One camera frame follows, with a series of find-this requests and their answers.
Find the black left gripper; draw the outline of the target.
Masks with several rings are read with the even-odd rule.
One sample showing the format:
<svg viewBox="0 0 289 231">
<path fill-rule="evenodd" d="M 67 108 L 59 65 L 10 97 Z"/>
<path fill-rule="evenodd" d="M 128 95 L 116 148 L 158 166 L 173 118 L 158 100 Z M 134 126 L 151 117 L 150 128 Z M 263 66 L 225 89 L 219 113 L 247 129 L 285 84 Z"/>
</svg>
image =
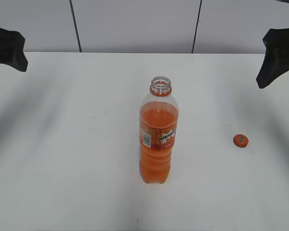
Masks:
<svg viewBox="0 0 289 231">
<path fill-rule="evenodd" d="M 26 72 L 28 60 L 24 54 L 25 38 L 17 31 L 0 28 L 0 64 Z"/>
</svg>

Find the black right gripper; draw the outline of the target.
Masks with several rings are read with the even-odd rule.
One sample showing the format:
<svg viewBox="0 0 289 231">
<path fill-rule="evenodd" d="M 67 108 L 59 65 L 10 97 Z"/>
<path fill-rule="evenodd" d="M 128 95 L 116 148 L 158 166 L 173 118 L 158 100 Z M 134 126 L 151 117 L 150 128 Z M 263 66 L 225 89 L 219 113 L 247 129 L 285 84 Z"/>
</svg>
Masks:
<svg viewBox="0 0 289 231">
<path fill-rule="evenodd" d="M 260 89 L 289 71 L 289 28 L 269 29 L 263 43 L 266 47 L 265 57 L 256 77 Z"/>
</svg>

